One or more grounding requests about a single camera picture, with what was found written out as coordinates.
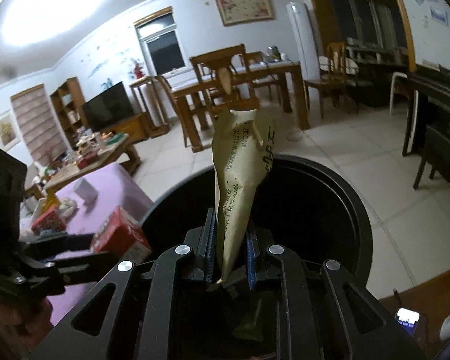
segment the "television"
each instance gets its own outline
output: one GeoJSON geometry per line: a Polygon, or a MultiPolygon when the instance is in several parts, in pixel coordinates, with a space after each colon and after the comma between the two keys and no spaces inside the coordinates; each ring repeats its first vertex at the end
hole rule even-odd
{"type": "Polygon", "coordinates": [[[135,115],[123,82],[108,88],[83,106],[88,127],[100,131],[135,115]]]}

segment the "purple tablecloth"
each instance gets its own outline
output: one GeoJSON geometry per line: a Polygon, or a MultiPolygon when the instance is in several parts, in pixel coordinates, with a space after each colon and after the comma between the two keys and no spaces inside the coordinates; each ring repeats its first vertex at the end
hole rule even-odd
{"type": "MultiPolygon", "coordinates": [[[[56,193],[59,199],[69,197],[78,204],[78,211],[67,225],[69,234],[96,233],[117,206],[122,206],[131,216],[140,221],[153,205],[150,198],[118,163],[112,163],[83,177],[98,191],[98,198],[93,205],[87,207],[83,204],[83,200],[73,192],[73,186],[78,180],[56,193]]],[[[87,251],[69,251],[59,254],[56,259],[87,253],[87,251]]],[[[56,325],[93,285],[94,283],[69,286],[66,287],[64,294],[49,297],[53,305],[50,318],[53,325],[56,325]]]]}

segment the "wooden dining table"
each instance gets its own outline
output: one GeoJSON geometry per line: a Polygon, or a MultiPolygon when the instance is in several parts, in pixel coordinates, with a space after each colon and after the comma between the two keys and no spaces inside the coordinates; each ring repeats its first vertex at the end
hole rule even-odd
{"type": "MultiPolygon", "coordinates": [[[[248,73],[246,72],[245,67],[237,67],[235,71],[235,85],[249,83],[269,75],[277,76],[278,85],[282,93],[282,109],[286,113],[292,112],[286,78],[286,74],[289,73],[293,82],[297,125],[301,130],[308,130],[310,128],[310,125],[308,124],[308,112],[305,102],[305,91],[300,62],[282,61],[270,64],[251,64],[248,73]]],[[[215,85],[216,84],[209,76],[204,76],[202,82],[198,82],[197,78],[193,78],[172,86],[172,94],[175,97],[178,111],[183,119],[182,122],[185,125],[184,128],[187,130],[193,152],[200,152],[203,150],[202,141],[198,134],[197,127],[195,126],[193,115],[197,115],[202,131],[210,128],[205,117],[205,107],[200,99],[200,92],[205,92],[215,85]],[[188,105],[188,95],[192,98],[195,107],[194,111],[192,111],[188,105]]]]}

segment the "gold food wrapper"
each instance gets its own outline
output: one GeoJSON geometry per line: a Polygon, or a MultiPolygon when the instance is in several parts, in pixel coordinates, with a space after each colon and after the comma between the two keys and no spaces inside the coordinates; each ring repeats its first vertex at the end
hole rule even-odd
{"type": "Polygon", "coordinates": [[[224,111],[215,126],[217,257],[227,280],[248,225],[255,190],[272,168],[275,120],[259,110],[224,111]]]}

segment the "black trash can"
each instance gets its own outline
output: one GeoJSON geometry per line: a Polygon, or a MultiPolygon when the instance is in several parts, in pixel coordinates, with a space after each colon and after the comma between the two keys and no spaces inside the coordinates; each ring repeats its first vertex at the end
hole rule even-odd
{"type": "MultiPolygon", "coordinates": [[[[202,226],[215,206],[213,167],[190,176],[165,193],[142,220],[156,258],[179,245],[188,230],[202,226]]],[[[299,157],[277,155],[258,187],[252,219],[272,231],[275,242],[302,259],[322,264],[336,259],[366,285],[372,233],[360,197],[339,174],[299,157]]]]}

